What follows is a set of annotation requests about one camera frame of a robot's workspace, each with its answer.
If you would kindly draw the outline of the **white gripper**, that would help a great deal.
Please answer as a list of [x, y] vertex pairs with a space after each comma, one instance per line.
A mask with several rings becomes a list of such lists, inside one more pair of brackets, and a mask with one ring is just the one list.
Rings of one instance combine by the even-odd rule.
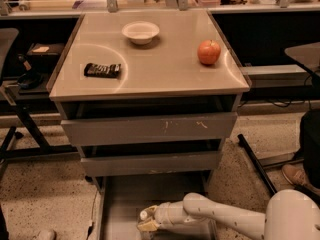
[[139, 216], [147, 218], [138, 223], [137, 228], [141, 232], [157, 231], [160, 225], [190, 225], [197, 219], [188, 214], [183, 206], [182, 201], [166, 202], [152, 205], [143, 209]]

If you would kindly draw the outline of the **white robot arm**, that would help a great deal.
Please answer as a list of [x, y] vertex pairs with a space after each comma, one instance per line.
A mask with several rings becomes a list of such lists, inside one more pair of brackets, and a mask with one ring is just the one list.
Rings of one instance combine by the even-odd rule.
[[145, 208], [139, 214], [141, 232], [181, 231], [204, 222], [219, 222], [251, 240], [320, 240], [320, 208], [297, 190], [281, 190], [263, 213], [214, 202], [189, 193], [178, 202]]

